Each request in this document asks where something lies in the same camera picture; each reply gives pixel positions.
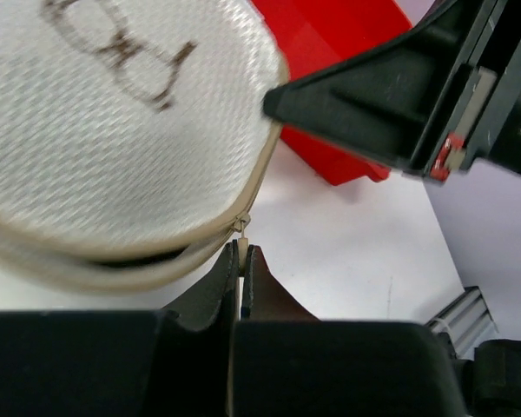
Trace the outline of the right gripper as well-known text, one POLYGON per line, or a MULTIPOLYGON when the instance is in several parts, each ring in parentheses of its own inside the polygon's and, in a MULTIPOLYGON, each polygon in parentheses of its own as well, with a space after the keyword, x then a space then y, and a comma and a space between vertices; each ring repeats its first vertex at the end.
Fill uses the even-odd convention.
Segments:
POLYGON ((521 1, 436 1, 405 37, 269 90, 262 109, 430 181, 477 160, 521 175, 521 1), (460 39, 452 23, 465 24, 460 39), (445 120, 416 163, 444 89, 445 120))

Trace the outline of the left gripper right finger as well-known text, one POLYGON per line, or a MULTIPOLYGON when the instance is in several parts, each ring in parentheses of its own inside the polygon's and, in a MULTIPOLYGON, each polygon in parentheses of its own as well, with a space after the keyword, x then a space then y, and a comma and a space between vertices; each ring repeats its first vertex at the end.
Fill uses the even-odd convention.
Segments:
POLYGON ((235 416, 461 416, 450 359, 427 327, 321 321, 247 252, 232 340, 235 416))

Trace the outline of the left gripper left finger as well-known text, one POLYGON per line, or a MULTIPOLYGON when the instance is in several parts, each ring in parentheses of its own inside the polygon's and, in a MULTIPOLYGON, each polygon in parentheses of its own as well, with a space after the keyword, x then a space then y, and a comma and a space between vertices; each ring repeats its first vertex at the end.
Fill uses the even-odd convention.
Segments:
POLYGON ((224 416, 235 243, 163 308, 0 312, 0 416, 224 416))

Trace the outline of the white mesh laundry bag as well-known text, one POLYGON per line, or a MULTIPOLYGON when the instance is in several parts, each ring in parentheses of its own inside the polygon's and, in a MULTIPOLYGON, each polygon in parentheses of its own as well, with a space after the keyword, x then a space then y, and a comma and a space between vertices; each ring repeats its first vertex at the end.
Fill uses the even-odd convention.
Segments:
POLYGON ((197 269, 249 223, 287 79, 249 1, 0 1, 0 265, 106 292, 197 269))

